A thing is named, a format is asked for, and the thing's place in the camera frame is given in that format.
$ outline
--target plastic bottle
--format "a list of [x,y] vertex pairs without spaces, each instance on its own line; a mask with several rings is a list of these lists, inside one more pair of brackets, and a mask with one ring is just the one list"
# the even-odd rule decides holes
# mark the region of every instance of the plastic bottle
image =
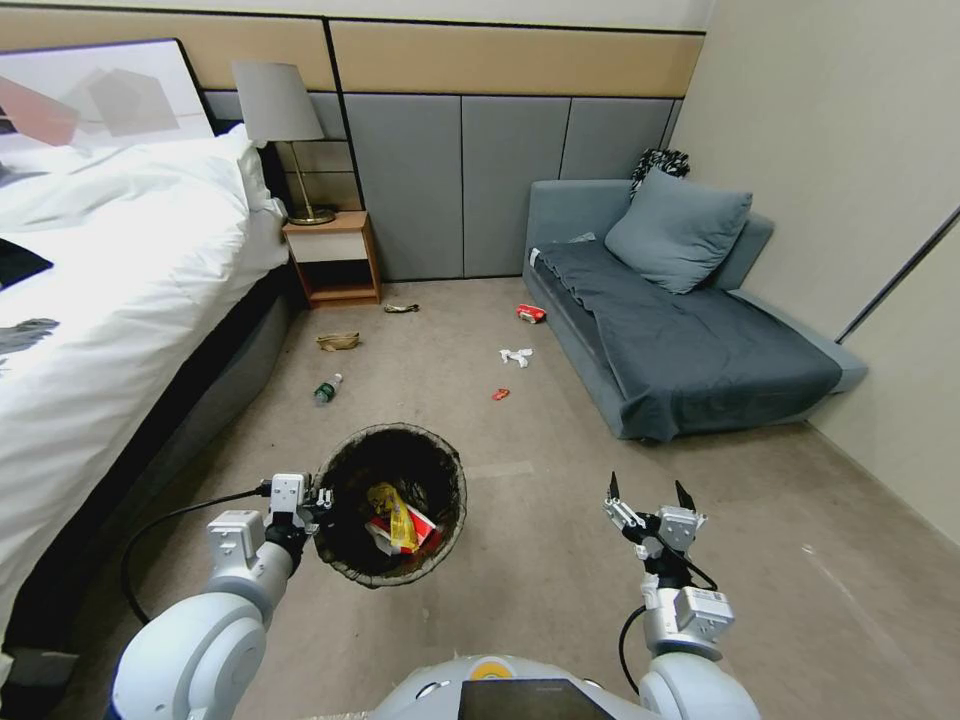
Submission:
[[337,394],[337,389],[342,382],[343,375],[335,373],[329,382],[320,383],[320,387],[313,391],[313,399],[317,405],[325,405],[333,400],[333,396]]

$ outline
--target dark gray blanket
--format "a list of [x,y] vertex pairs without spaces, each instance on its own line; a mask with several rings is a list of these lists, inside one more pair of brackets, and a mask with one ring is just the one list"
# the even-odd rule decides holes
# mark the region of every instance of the dark gray blanket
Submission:
[[601,242],[550,245],[538,261],[593,315],[622,417],[645,437],[766,425],[840,379],[833,360],[762,310],[715,288],[674,295]]

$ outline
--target white bedding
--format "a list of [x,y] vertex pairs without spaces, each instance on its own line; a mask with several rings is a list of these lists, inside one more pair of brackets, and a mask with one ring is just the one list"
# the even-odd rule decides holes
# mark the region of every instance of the white bedding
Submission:
[[281,218],[242,126],[61,154],[57,172],[0,188],[0,237],[54,263],[0,292],[0,326],[60,323],[0,356],[0,639],[37,559],[180,365],[286,261]]

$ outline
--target robot screen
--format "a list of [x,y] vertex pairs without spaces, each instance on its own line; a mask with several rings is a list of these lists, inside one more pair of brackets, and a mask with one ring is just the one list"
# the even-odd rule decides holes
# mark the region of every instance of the robot screen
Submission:
[[613,720],[569,680],[473,680],[460,689],[458,720]]

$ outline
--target wooden nightstand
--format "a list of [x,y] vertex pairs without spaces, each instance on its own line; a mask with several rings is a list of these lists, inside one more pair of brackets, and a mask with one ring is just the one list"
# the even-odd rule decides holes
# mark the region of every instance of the wooden nightstand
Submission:
[[337,213],[326,225],[283,228],[311,308],[380,302],[380,271],[365,211]]

